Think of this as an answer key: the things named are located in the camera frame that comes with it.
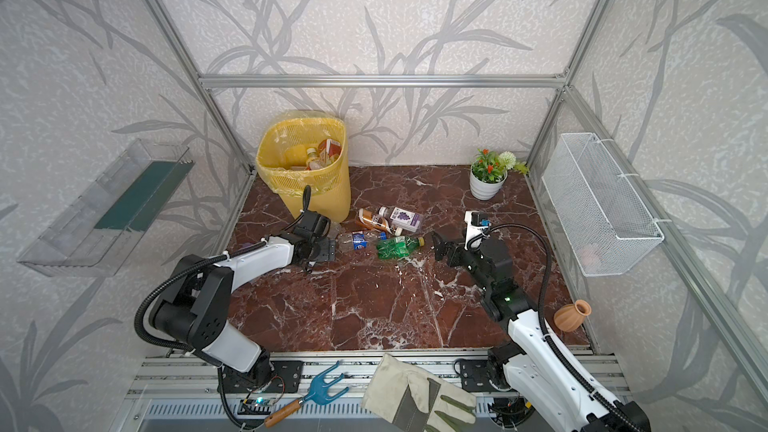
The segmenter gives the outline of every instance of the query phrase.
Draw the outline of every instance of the small clay vase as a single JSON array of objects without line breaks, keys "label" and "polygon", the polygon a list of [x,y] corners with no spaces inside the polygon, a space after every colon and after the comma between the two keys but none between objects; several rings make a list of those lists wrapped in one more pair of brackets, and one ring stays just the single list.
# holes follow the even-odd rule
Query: small clay vase
[{"label": "small clay vase", "polygon": [[554,313],[554,324],[563,332],[573,332],[584,322],[584,318],[592,313],[592,307],[586,301],[578,300],[564,305]]}]

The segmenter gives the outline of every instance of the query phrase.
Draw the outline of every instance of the glove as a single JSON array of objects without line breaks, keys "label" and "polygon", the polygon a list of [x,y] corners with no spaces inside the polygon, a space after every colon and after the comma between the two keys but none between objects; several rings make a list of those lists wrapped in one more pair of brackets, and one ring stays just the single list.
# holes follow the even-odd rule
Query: glove
[{"label": "glove", "polygon": [[371,379],[362,406],[406,432],[458,432],[475,423],[474,395],[390,354]]}]

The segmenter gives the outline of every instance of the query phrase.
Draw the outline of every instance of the red marble tabletop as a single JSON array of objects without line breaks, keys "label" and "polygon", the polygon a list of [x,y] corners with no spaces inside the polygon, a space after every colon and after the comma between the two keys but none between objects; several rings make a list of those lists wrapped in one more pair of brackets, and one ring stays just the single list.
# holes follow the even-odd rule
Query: red marble tabletop
[{"label": "red marble tabletop", "polygon": [[[542,221],[522,176],[511,174],[489,201],[469,191],[466,166],[350,168],[352,208],[398,205],[425,215],[419,235],[427,245],[408,260],[382,261],[374,248],[338,253],[311,274],[296,267],[273,271],[240,287],[229,320],[272,351],[393,348],[487,348],[508,336],[483,311],[481,290],[469,273],[435,263],[429,233],[452,228],[457,238],[465,210],[489,214],[492,224],[516,222],[544,234]],[[230,242],[230,250],[277,232],[292,217],[280,197],[256,179]],[[347,231],[360,229],[344,222]],[[526,231],[497,232],[509,246],[514,280],[535,300],[544,252]],[[547,320],[571,301],[555,264],[547,290]],[[566,344],[586,344],[582,328],[558,335]]]}]

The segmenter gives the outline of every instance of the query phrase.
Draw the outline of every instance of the yellow trash bin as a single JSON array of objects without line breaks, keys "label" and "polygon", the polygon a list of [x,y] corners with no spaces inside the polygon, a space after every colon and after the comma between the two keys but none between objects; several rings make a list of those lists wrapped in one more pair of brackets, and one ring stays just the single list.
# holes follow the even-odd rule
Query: yellow trash bin
[{"label": "yellow trash bin", "polygon": [[[293,217],[302,207],[305,186],[312,187],[310,210],[335,222],[350,214],[350,160],[344,122],[323,112],[295,111],[274,123],[261,140],[256,170],[268,187],[279,194]],[[291,170],[306,166],[306,150],[324,139],[341,144],[340,157],[320,170]]]}]

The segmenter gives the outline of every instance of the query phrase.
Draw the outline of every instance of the ribbed white pot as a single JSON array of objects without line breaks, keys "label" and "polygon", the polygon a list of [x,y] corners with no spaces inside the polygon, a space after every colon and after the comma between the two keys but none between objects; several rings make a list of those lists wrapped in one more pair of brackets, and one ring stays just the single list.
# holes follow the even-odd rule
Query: ribbed white pot
[{"label": "ribbed white pot", "polygon": [[472,170],[469,170],[469,190],[472,191],[472,195],[475,196],[475,198],[479,198],[480,200],[489,200],[493,196],[496,195],[496,192],[504,185],[504,182],[507,180],[507,177],[504,176],[504,179],[501,182],[496,182],[495,184],[487,184],[480,180],[479,178],[475,177],[475,174],[472,173]]}]

